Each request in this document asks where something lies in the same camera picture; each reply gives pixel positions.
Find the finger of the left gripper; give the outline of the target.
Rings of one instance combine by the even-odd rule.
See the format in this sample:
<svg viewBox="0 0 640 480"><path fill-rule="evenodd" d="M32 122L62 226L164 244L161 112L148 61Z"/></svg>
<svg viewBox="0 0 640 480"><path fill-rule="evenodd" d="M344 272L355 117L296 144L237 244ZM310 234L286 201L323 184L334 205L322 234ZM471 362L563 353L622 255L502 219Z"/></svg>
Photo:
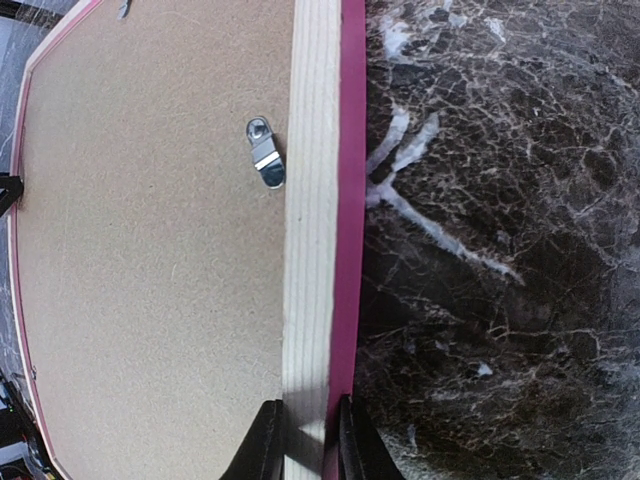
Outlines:
<svg viewBox="0 0 640 480"><path fill-rule="evenodd" d="M24 184L19 175L11 175L8 172L0 174L0 216L9 211L23 192Z"/></svg>

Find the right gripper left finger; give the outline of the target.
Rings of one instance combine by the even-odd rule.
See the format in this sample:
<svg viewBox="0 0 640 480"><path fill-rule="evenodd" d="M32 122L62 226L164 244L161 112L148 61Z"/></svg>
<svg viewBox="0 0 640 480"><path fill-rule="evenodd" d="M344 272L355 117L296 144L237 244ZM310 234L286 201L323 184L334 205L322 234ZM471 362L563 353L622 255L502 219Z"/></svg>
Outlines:
<svg viewBox="0 0 640 480"><path fill-rule="evenodd" d="M280 480L284 462L284 405L265 401L221 480Z"/></svg>

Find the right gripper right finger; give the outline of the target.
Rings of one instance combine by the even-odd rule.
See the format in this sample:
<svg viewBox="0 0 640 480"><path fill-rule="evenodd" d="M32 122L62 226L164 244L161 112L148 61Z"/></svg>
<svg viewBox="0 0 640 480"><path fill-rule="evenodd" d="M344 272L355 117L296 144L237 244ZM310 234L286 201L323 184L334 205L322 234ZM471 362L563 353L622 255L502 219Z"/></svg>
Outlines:
<svg viewBox="0 0 640 480"><path fill-rule="evenodd" d="M404 480L366 408L343 395L339 405L339 478Z"/></svg>

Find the brown cardboard backing board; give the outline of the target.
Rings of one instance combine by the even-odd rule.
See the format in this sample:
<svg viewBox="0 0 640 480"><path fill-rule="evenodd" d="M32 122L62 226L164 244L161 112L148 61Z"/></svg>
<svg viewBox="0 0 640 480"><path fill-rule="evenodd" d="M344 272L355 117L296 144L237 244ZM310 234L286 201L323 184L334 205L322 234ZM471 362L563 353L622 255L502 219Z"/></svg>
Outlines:
<svg viewBox="0 0 640 480"><path fill-rule="evenodd" d="M11 281L66 479L217 479L281 393L290 1L79 2L29 59Z"/></svg>

